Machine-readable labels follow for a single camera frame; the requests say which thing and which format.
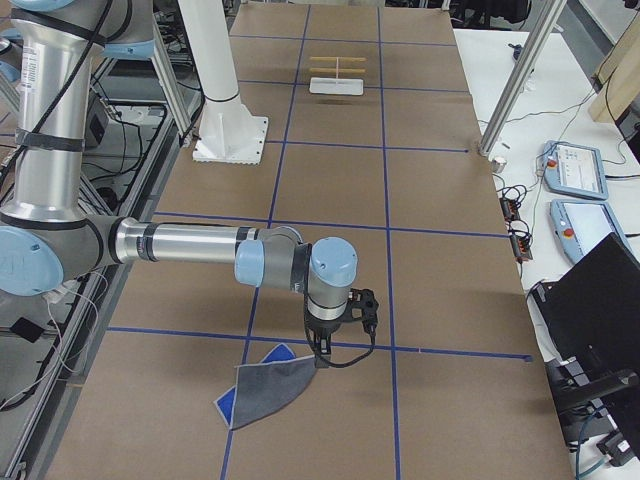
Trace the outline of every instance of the wooden skewer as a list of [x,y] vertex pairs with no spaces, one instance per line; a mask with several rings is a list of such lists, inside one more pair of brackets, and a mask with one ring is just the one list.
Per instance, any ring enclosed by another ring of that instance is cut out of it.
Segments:
[[340,69],[335,69],[335,68],[310,68],[309,72],[311,73],[359,73],[359,74],[364,74],[366,73],[366,70],[364,68],[340,68]]
[[367,59],[364,57],[309,57],[309,60],[312,62],[335,62],[336,60],[340,60],[340,62],[366,62]]

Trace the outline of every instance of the gray cloth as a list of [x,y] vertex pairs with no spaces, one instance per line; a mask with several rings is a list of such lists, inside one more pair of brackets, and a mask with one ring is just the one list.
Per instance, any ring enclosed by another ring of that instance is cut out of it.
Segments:
[[313,356],[239,366],[231,429],[284,408],[307,388],[315,373]]

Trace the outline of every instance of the label sticker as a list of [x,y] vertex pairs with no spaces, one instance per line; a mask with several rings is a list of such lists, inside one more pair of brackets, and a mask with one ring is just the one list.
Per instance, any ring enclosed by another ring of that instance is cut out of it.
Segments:
[[34,93],[38,78],[38,51],[35,48],[24,47],[22,50],[22,91]]

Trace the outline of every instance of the white table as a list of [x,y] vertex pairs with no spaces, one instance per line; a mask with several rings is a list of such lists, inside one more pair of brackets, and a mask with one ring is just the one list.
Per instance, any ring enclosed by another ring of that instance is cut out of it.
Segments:
[[[479,121],[488,121],[514,65],[513,50],[508,44],[524,45],[527,33],[456,30],[455,34],[477,117]],[[581,103],[590,91],[589,80],[562,36],[552,34],[510,118],[519,118],[532,112],[562,111]],[[597,147],[603,159],[621,162],[623,160],[617,151],[617,146],[622,140],[620,132],[613,124],[595,123],[589,116],[588,107],[594,98],[595,95],[580,108],[561,140]],[[506,185],[531,186],[536,182],[536,157],[543,152],[546,141],[560,139],[561,132],[577,110],[576,107],[564,114],[528,117],[505,126],[500,142],[494,148],[490,158],[495,154],[507,158],[508,164],[501,174]],[[480,122],[481,129],[485,126],[485,123]],[[627,157],[627,163],[624,165],[605,163],[606,173],[609,175],[640,174],[640,166],[626,143],[620,146],[620,150]],[[496,186],[501,186],[499,180],[496,180]],[[640,179],[608,182],[608,188],[608,202],[624,232],[640,233]],[[554,233],[549,216],[551,200],[569,197],[553,194],[547,190],[546,186],[542,186],[534,211],[538,190],[536,187],[527,195],[520,209],[521,217],[530,226],[534,224],[535,215],[532,247],[534,259],[524,264],[522,275],[522,285],[525,290],[543,279],[557,280],[571,268],[571,263],[565,257]],[[636,257],[640,258],[640,238],[630,239],[629,243]],[[556,352],[544,322],[535,305],[530,304],[529,309],[536,326],[540,350],[545,360],[550,360]],[[597,439],[590,440],[581,450],[582,471],[601,456],[595,446],[596,441]],[[638,459],[633,459],[620,468],[605,465],[588,478],[637,480],[640,478],[640,462]]]

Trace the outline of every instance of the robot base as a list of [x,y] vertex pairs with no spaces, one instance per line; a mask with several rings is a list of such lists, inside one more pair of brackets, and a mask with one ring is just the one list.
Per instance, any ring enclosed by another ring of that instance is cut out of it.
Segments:
[[254,117],[242,103],[234,103],[216,105],[207,101],[200,140],[193,151],[195,161],[260,163],[269,119]]

